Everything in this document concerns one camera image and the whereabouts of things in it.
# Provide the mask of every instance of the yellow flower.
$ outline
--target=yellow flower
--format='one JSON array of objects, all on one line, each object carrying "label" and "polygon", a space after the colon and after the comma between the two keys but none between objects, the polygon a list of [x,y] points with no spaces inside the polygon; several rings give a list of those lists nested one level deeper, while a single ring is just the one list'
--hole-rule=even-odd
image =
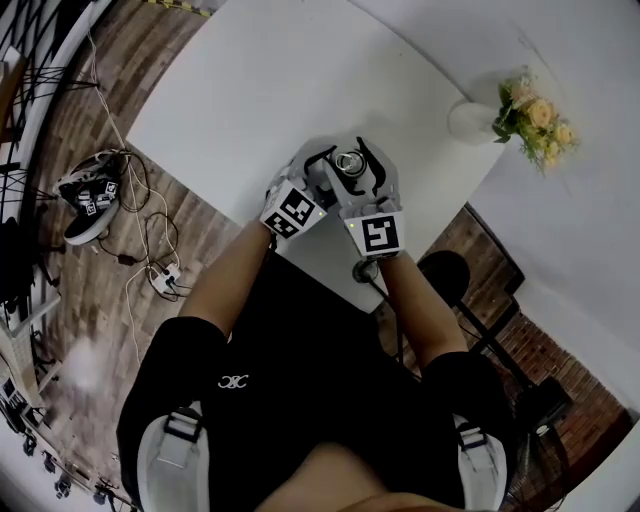
[{"label": "yellow flower", "polygon": [[551,169],[556,166],[558,159],[555,156],[547,155],[544,159],[544,168]]},{"label": "yellow flower", "polygon": [[543,150],[547,147],[547,137],[541,134],[535,126],[526,124],[522,126],[521,130],[522,138],[526,139],[536,149]]},{"label": "yellow flower", "polygon": [[553,105],[547,100],[537,99],[527,109],[531,124],[536,128],[546,128],[553,118]]},{"label": "yellow flower", "polygon": [[528,101],[529,99],[531,99],[532,94],[533,93],[531,91],[531,87],[527,85],[516,85],[513,89],[511,89],[511,99],[515,103]]},{"label": "yellow flower", "polygon": [[560,152],[560,146],[558,146],[558,143],[553,140],[549,143],[544,152],[547,158],[555,159]]},{"label": "yellow flower", "polygon": [[561,123],[558,126],[556,126],[554,135],[556,140],[563,146],[570,144],[571,141],[573,140],[573,130],[571,129],[571,126],[569,126],[567,123]]}]

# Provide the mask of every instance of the power strip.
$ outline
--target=power strip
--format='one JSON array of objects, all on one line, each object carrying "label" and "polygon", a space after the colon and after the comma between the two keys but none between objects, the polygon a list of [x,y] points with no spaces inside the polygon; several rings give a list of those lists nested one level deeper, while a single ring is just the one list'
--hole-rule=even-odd
[{"label": "power strip", "polygon": [[151,283],[153,284],[153,287],[160,293],[168,293],[170,291],[173,292],[174,290],[171,289],[170,285],[172,283],[175,283],[181,275],[182,272],[180,272],[178,265],[172,263],[166,269],[164,269],[164,271],[160,273],[160,275],[156,276],[156,278],[151,281]]}]

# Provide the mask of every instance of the white cable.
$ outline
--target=white cable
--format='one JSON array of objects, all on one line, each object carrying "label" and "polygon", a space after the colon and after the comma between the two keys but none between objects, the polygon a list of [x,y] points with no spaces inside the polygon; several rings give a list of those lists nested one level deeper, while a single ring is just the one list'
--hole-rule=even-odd
[{"label": "white cable", "polygon": [[138,348],[138,340],[136,339],[136,324],[133,321],[133,313],[131,312],[131,302],[129,301],[129,283],[133,281],[136,277],[140,275],[140,272],[147,270],[147,266],[142,267],[135,274],[133,274],[127,284],[124,286],[125,294],[127,295],[127,308],[129,309],[129,318],[131,318],[131,334],[133,334],[133,345],[136,347],[136,359],[138,360],[138,365],[141,364],[140,361],[140,349]]},{"label": "white cable", "polygon": [[[87,38],[89,39],[89,42],[91,43],[91,53],[92,53],[92,58],[91,58],[91,79],[96,84],[95,91],[98,94],[98,98],[100,99],[100,103],[102,103],[102,106],[103,106],[105,112],[107,113],[107,119],[109,120],[109,124],[111,125],[111,128],[113,129],[114,133],[116,134],[116,137],[118,138],[118,142],[120,143],[120,146],[122,147],[122,149],[124,151],[128,151],[127,150],[127,146],[124,143],[124,139],[122,138],[122,135],[120,135],[120,131],[118,130],[118,127],[116,126],[116,123],[113,120],[113,116],[111,115],[111,110],[109,109],[109,105],[107,103],[107,100],[106,100],[106,98],[104,97],[104,95],[100,91],[100,88],[97,85],[98,84],[98,71],[96,69],[96,67],[97,67],[96,63],[97,63],[98,58],[97,58],[97,48],[96,48],[95,43],[93,42],[93,38],[91,37],[91,25],[89,25],[89,27],[87,29]],[[147,244],[145,243],[145,240],[144,240],[144,234],[142,232],[142,223],[140,222],[140,214],[139,214],[139,211],[138,211],[138,202],[136,200],[135,189],[133,188],[133,180],[134,179],[138,182],[138,184],[141,187],[143,187],[144,189],[149,191],[149,193],[156,194],[162,200],[162,203],[164,205],[164,213],[165,213],[165,217],[164,217],[165,240],[166,240],[167,244],[169,244],[169,247],[171,247],[171,250],[173,251],[173,255],[176,257],[178,269],[180,269],[180,256],[178,255],[178,252],[176,251],[176,248],[173,246],[173,244],[171,243],[171,240],[169,239],[169,207],[167,205],[166,199],[164,198],[164,196],[160,192],[158,192],[156,190],[153,190],[152,188],[148,187],[147,185],[143,184],[140,181],[140,179],[138,178],[138,175],[135,173],[135,171],[133,169],[133,166],[131,165],[131,155],[130,154],[127,156],[127,170],[129,172],[129,186],[131,188],[131,195],[133,196],[133,206],[134,206],[134,210],[135,210],[135,214],[136,214],[136,220],[138,222],[138,231],[140,232],[140,241],[142,242],[142,246],[144,247],[145,258],[147,260],[147,264],[145,266],[143,266],[142,268],[140,268],[140,270],[138,270],[134,275],[132,275],[129,278],[129,280],[127,281],[127,284],[124,287],[125,294],[127,296],[127,309],[129,310],[129,318],[131,319],[131,334],[133,335],[133,345],[134,345],[134,347],[136,349],[136,359],[138,361],[138,365],[140,365],[141,364],[140,348],[138,347],[138,340],[136,339],[136,325],[135,325],[135,322],[133,320],[133,313],[131,311],[131,301],[129,299],[129,284],[137,276],[139,276],[141,272],[143,272],[145,270],[155,272],[156,277],[160,276],[160,272],[158,272],[151,265],[151,260],[149,258],[149,248],[147,247]]]}]

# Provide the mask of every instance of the white table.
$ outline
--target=white table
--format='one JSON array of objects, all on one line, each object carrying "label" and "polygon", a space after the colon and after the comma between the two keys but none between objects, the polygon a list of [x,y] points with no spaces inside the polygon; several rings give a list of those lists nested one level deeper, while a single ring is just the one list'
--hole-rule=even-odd
[{"label": "white table", "polygon": [[[128,135],[138,150],[244,225],[274,173],[309,138],[362,135],[398,167],[406,246],[420,257],[502,146],[447,129],[463,99],[434,66],[346,0],[230,0],[166,71]],[[278,249],[363,311],[380,297],[334,212]]]}]

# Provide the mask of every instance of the flower bouquet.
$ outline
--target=flower bouquet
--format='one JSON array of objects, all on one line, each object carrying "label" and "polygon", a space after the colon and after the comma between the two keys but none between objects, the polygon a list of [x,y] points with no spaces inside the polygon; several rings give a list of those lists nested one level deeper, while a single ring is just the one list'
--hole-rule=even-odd
[{"label": "flower bouquet", "polygon": [[562,119],[553,103],[540,97],[532,86],[529,71],[500,84],[502,107],[493,122],[496,142],[506,143],[512,135],[522,139],[522,153],[542,173],[553,168],[579,141],[573,128]]}]

